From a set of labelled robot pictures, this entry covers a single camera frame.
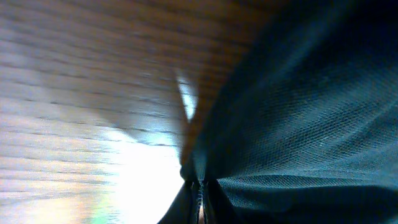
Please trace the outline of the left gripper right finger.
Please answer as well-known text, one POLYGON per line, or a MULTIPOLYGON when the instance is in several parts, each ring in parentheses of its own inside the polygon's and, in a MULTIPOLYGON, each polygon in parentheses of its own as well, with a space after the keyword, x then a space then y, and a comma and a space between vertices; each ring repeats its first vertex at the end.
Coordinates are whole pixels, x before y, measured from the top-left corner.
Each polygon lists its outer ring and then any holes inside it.
POLYGON ((203 183, 205 224, 239 224, 239 217, 217 180, 203 183))

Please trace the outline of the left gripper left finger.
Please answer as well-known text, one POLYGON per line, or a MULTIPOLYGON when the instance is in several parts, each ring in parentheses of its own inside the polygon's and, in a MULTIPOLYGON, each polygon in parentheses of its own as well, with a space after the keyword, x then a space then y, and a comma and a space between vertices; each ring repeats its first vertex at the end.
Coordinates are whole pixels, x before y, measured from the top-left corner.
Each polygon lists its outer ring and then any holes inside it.
POLYGON ((159 224, 197 224, 199 185, 184 182, 159 224))

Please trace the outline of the black t-shirt with logo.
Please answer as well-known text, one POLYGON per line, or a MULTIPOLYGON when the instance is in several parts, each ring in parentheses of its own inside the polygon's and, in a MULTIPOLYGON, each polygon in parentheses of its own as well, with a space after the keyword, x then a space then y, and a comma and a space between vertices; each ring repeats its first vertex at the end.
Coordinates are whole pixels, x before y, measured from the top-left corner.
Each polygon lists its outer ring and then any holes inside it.
POLYGON ((240 222, 397 222, 397 1, 291 1, 210 111, 181 174, 240 222))

